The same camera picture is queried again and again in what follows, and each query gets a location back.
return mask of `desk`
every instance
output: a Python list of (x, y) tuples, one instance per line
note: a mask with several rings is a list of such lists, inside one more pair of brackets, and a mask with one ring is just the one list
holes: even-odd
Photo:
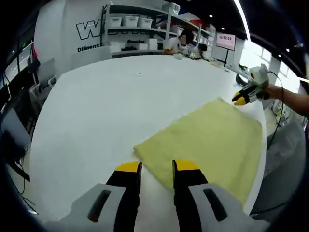
[[(36, 209), (59, 220), (71, 204), (115, 167), (136, 161), (133, 146), (206, 102), (231, 102), (236, 74), (203, 60), (148, 55), (93, 63), (63, 74), (48, 96), (34, 131), (30, 176)], [(244, 211), (258, 195), (266, 158), (260, 101), (240, 107), (263, 126), (260, 165)], [(136, 231), (178, 231), (173, 193), (142, 171)]]

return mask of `screen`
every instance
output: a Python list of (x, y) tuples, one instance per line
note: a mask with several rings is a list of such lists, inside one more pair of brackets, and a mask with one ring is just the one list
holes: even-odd
[(235, 50), (235, 35), (217, 33), (217, 47), (223, 47), (229, 50)]

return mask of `floor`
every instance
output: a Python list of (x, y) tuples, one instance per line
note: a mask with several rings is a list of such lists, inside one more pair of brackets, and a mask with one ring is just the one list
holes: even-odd
[[(265, 117), (266, 117), (266, 130), (267, 130), (267, 136), (271, 135), (276, 128), (276, 118), (275, 115), (272, 113), (272, 111), (269, 108), (266, 108), (264, 110), (265, 113)], [(29, 174), (29, 160), (30, 160), (30, 149), (27, 151), (24, 159), (23, 159), (23, 168), (25, 170), (26, 173)], [(8, 170), (9, 173), (12, 177), (12, 180), (14, 181), (14, 184), (16, 185), (16, 187), (18, 188), (19, 192), (23, 191), (23, 187), (24, 187), (24, 179), (19, 176), (13, 169), (11, 169), (11, 167), (8, 166)], [(28, 181), (25, 181), (25, 192), (23, 193), (23, 197), (29, 199), (30, 201), (32, 201), (35, 204), (35, 199), (33, 198), (33, 192), (31, 191), (31, 183)], [(29, 205), (31, 205), (31, 207), (33, 207), (33, 209), (35, 210), (36, 207), (35, 205), (33, 205), (31, 202), (27, 201), (29, 203)], [(25, 207), (29, 210), (31, 210), (26, 204), (24, 204)], [(44, 218), (41, 217), (40, 214), (36, 215), (33, 214), (34, 217), (39, 220), (39, 221), (46, 221)]]

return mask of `white table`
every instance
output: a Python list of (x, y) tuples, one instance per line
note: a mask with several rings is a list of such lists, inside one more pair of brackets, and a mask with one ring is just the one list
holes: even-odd
[[(136, 161), (133, 146), (206, 102), (231, 102), (241, 89), (235, 73), (200, 60), (137, 56), (102, 61), (61, 76), (48, 96), (33, 135), (31, 183), (36, 209), (48, 220), (70, 212), (74, 200), (115, 167)], [(261, 122), (260, 165), (244, 211), (258, 195), (266, 158), (266, 122), (260, 101), (240, 110)], [(178, 231), (173, 193), (144, 167), (136, 231)]]

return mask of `yellow towel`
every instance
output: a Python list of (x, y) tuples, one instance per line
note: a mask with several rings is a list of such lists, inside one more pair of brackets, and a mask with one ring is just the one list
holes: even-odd
[(217, 98), (134, 147), (141, 162), (172, 189), (172, 160), (193, 161), (244, 206), (259, 165), (262, 126)]

